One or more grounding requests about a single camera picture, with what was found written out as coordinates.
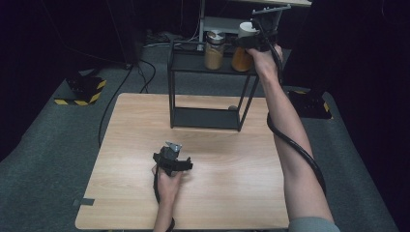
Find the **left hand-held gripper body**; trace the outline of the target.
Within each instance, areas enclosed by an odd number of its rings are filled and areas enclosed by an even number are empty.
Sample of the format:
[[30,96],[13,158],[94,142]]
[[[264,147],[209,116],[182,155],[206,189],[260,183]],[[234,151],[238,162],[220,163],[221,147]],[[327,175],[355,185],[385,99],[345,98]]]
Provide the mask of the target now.
[[157,167],[161,168],[168,176],[173,172],[184,171],[184,160],[178,160],[182,146],[170,141],[165,142],[165,146],[161,147],[159,154],[161,161],[157,163]]

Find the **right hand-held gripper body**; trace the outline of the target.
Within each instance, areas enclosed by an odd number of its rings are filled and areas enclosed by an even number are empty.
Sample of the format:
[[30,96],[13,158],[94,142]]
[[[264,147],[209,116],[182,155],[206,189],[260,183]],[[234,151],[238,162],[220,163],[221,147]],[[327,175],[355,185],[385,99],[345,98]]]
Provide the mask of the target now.
[[255,36],[257,40],[256,48],[259,51],[267,51],[271,44],[278,41],[278,25],[283,11],[290,10],[289,4],[280,7],[263,8],[253,10],[251,13],[251,24],[258,31]]

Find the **amber jar with white lid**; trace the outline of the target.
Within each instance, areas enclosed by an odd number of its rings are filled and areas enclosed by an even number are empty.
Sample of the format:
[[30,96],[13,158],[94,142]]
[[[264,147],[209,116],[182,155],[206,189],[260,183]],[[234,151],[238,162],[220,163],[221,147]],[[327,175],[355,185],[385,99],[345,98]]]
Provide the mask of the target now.
[[235,46],[235,52],[232,58],[231,67],[237,72],[247,72],[252,66],[252,57],[243,47],[244,38],[252,38],[257,30],[249,21],[242,22],[239,25],[238,37],[232,43]]

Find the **glass jar with metal lid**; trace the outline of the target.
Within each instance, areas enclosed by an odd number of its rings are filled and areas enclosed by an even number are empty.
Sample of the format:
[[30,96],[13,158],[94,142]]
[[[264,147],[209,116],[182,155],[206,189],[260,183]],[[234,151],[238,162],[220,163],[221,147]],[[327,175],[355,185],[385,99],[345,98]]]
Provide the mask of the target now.
[[206,33],[204,65],[209,70],[218,70],[222,66],[225,34],[220,30]]

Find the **black metal shelf rack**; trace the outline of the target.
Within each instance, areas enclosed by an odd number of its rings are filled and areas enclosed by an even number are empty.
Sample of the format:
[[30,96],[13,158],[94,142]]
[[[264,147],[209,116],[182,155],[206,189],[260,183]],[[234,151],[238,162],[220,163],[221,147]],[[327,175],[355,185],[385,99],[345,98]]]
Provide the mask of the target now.
[[[199,42],[183,41],[173,41],[170,45],[167,61],[170,127],[240,131],[249,112],[249,107],[256,91],[259,77],[254,68],[251,68],[247,72],[237,72],[230,67],[230,59],[233,56],[232,49],[228,49],[228,51],[224,53],[220,69],[207,69],[204,65],[205,52],[197,49],[202,45],[203,43]],[[246,78],[244,87],[238,104],[236,105],[238,110],[231,111],[228,110],[228,107],[216,109],[177,106],[176,73],[244,76]]]

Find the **person's left hand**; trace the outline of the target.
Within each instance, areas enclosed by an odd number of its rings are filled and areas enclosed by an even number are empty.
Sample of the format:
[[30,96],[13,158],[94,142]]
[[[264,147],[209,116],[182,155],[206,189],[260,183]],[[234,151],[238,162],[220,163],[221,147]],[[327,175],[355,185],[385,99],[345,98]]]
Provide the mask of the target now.
[[183,177],[183,172],[176,172],[173,176],[168,176],[156,165],[152,168],[154,174],[154,192],[159,204],[162,201],[174,203]]

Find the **person's right hand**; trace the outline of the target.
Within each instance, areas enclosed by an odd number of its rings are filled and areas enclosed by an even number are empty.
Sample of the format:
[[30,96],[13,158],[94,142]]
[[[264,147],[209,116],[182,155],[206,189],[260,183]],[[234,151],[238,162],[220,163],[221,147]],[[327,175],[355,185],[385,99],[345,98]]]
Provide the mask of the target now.
[[247,53],[252,56],[256,72],[262,80],[278,81],[278,65],[271,51],[262,52],[248,48]]

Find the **grey tape strip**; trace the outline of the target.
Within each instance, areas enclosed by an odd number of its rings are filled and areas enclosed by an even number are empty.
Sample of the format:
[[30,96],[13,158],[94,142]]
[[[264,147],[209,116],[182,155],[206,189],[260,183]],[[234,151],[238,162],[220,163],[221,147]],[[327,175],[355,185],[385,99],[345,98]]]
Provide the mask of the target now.
[[92,198],[81,198],[81,199],[75,199],[73,201],[73,206],[79,207],[81,205],[85,206],[93,206],[95,202],[95,199]]

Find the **black stand base striped edge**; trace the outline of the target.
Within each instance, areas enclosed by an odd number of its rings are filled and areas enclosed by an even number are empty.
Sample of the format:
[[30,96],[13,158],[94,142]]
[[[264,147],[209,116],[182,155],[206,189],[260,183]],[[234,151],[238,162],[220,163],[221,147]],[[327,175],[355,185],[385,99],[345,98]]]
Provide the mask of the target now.
[[332,118],[328,104],[321,97],[304,91],[289,91],[288,97],[300,117],[314,119]]
[[53,100],[59,105],[86,106],[100,97],[106,81],[101,77],[77,77],[66,79],[56,90]]

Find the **grey sleeve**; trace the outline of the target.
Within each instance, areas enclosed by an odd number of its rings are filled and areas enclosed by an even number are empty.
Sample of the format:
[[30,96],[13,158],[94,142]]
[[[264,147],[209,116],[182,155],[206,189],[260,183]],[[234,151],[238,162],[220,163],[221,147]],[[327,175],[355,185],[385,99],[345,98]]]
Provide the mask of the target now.
[[321,217],[301,217],[289,222],[288,232],[340,232],[333,223]]

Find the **white metal desk frame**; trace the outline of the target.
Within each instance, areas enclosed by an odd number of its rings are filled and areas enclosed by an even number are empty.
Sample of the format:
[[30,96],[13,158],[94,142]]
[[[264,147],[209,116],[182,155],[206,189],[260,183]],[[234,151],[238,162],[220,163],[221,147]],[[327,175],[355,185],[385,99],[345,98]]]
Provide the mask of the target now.
[[[253,2],[256,4],[266,4],[266,7],[280,7],[289,4],[291,6],[290,10],[283,11],[283,16],[286,12],[292,11],[294,8],[307,8],[311,5],[308,0],[245,0],[246,2]],[[199,46],[197,49],[205,52],[205,43],[206,43],[206,33],[210,30],[220,30],[225,34],[225,45],[224,53],[228,49],[233,50],[233,55],[235,52],[235,46],[232,45],[232,40],[238,37],[239,25],[242,22],[249,21],[251,22],[251,13],[249,14],[249,19],[235,19],[235,18],[224,18],[216,16],[205,16],[205,0],[201,0],[201,13],[200,13],[200,22],[199,22],[199,43],[203,43],[202,46]]]

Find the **black stand post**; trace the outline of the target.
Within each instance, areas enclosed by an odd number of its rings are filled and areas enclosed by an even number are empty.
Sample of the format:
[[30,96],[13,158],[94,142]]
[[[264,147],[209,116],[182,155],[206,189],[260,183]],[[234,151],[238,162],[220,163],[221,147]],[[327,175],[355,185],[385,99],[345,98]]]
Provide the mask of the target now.
[[136,64],[139,60],[140,46],[138,32],[134,24],[135,14],[132,0],[106,0],[114,28],[119,39],[124,61]]

